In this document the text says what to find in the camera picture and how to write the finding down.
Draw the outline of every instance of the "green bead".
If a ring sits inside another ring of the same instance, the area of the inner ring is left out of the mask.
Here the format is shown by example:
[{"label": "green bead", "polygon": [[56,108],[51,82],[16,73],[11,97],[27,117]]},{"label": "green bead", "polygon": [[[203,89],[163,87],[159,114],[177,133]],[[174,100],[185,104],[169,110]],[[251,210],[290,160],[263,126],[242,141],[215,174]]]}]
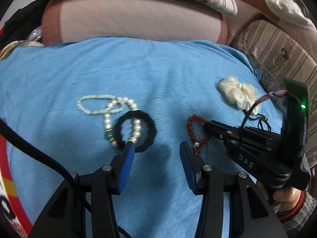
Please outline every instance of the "green bead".
[{"label": "green bead", "polygon": [[105,139],[106,140],[110,140],[111,138],[113,138],[113,134],[112,134],[112,130],[109,131],[105,131]]}]

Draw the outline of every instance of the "black beaded bracelet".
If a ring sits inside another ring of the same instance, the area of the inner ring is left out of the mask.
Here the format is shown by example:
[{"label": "black beaded bracelet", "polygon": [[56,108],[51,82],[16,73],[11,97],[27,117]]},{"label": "black beaded bracelet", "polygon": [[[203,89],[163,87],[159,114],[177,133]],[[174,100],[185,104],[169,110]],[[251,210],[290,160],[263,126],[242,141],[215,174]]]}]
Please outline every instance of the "black beaded bracelet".
[{"label": "black beaded bracelet", "polygon": [[133,118],[137,118],[137,119],[145,121],[147,124],[147,127],[148,127],[147,137],[146,137],[144,143],[135,148],[135,152],[144,152],[149,146],[151,146],[153,144],[154,138],[156,136],[155,123],[147,113],[144,113],[140,110],[135,110],[135,111],[129,111],[126,114],[124,114],[123,116],[121,116],[118,119],[118,121],[114,127],[114,137],[115,137],[116,142],[118,143],[119,149],[123,150],[126,143],[124,141],[122,141],[121,125],[127,119],[133,119]]}]

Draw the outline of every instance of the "blue blanket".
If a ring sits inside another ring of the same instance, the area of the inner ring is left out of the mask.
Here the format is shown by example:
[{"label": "blue blanket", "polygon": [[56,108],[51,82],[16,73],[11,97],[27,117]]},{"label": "blue blanket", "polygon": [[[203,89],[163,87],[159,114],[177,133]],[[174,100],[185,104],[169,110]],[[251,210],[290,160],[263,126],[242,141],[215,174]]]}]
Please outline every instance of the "blue blanket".
[{"label": "blue blanket", "polygon": [[[114,196],[118,224],[133,238],[193,238],[202,196],[188,188],[179,145],[190,142],[186,121],[193,114],[233,126],[241,123],[243,112],[229,105],[218,88],[228,75],[265,93],[242,53],[207,41],[97,38],[17,48],[0,62],[0,117],[70,172],[82,175],[108,164],[118,150],[105,141],[101,116],[84,115],[77,99],[113,94],[135,100],[153,118],[158,133],[153,146],[135,155],[126,190]],[[85,102],[89,108],[106,105]],[[280,111],[271,101],[262,108],[272,130],[279,132]],[[113,123],[122,114],[113,115]],[[131,124],[126,122],[123,129],[127,138]],[[34,223],[62,178],[10,144],[7,152],[18,196]],[[211,139],[201,155],[220,171],[241,170],[219,140]],[[223,237],[228,235],[228,214],[225,211]]]}]

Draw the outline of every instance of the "gray knit sleeve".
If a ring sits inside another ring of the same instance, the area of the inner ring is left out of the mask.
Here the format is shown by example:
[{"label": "gray knit sleeve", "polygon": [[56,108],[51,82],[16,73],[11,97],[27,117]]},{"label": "gray knit sleeve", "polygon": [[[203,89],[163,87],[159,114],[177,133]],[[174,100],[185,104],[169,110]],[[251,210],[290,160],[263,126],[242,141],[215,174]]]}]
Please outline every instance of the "gray knit sleeve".
[{"label": "gray knit sleeve", "polygon": [[305,192],[304,203],[297,214],[294,215],[290,220],[282,222],[289,238],[296,237],[296,235],[304,227],[307,220],[310,218],[316,205],[317,200],[315,200],[309,193]]}]

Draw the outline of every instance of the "white fabric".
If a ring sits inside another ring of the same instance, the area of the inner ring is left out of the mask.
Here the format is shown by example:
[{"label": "white fabric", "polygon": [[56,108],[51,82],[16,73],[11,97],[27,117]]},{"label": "white fabric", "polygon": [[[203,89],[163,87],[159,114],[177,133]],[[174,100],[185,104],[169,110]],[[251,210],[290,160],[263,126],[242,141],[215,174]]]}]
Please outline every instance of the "white fabric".
[{"label": "white fabric", "polygon": [[293,0],[265,0],[269,9],[279,18],[301,28],[316,31],[313,22],[306,18]]},{"label": "white fabric", "polygon": [[[256,99],[260,97],[256,88],[251,84],[240,83],[235,76],[228,76],[219,82],[220,89],[224,92],[229,104],[237,104],[241,110],[249,111]],[[260,105],[257,105],[252,114],[258,114]]]}]

